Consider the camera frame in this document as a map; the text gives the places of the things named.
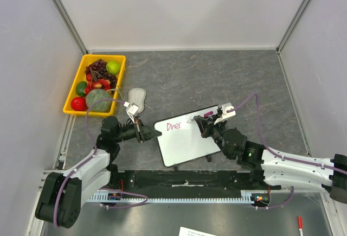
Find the white marker with magenta cap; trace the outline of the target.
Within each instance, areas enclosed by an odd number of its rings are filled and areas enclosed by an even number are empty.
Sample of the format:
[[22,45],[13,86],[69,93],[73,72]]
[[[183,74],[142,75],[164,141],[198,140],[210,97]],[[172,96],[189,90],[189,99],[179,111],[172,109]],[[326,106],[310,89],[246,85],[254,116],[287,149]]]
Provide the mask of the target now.
[[206,118],[209,118],[211,115],[213,115],[213,111],[206,112],[202,115],[196,115],[196,116],[191,116],[188,120],[187,123],[198,123],[201,120],[204,120]]

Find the small black framed whiteboard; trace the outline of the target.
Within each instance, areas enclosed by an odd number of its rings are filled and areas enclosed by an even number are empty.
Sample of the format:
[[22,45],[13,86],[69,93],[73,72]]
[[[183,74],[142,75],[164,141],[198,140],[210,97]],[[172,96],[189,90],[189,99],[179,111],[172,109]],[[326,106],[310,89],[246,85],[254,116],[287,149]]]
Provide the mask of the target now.
[[173,167],[220,151],[212,138],[202,138],[194,116],[217,113],[217,105],[180,114],[154,123],[162,133],[157,137],[160,154],[166,167]]

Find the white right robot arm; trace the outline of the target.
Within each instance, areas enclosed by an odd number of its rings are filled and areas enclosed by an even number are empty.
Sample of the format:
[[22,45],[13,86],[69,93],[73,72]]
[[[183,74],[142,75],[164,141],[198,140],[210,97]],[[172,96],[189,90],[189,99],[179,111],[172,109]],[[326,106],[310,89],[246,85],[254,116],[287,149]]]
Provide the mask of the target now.
[[334,158],[299,156],[249,141],[237,128],[226,129],[219,115],[195,116],[202,138],[211,138],[224,156],[250,171],[249,185],[308,188],[327,192],[346,203],[346,156]]

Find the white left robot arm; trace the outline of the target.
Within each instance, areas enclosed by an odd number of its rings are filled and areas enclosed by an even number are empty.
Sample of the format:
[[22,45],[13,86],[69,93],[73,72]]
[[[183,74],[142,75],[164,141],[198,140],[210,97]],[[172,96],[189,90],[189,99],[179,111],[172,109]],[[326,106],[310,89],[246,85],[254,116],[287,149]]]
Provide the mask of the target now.
[[99,189],[115,188],[119,176],[113,161],[120,151],[120,143],[136,139],[139,143],[161,136],[162,133],[138,117],[122,125],[117,117],[102,121],[101,133],[94,149],[75,166],[61,173],[48,174],[35,209],[35,218],[56,227],[71,228],[84,203]]

